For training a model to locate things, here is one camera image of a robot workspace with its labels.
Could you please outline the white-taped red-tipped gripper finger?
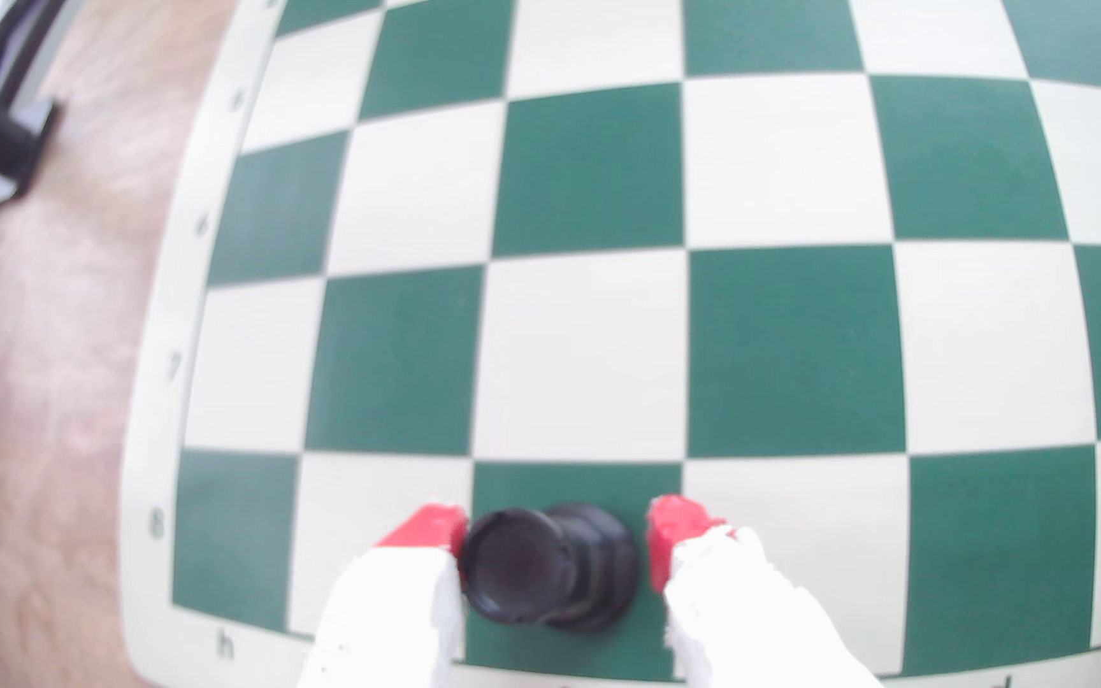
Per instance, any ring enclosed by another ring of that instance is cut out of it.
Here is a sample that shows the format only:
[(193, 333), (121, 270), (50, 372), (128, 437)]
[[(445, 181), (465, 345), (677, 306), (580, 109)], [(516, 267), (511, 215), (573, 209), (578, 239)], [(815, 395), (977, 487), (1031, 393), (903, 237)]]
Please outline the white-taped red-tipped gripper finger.
[(651, 587), (688, 687), (879, 687), (832, 619), (768, 560), (755, 529), (691, 498), (654, 496)]
[(468, 515), (427, 503), (331, 586), (298, 687), (449, 687), (464, 635)]

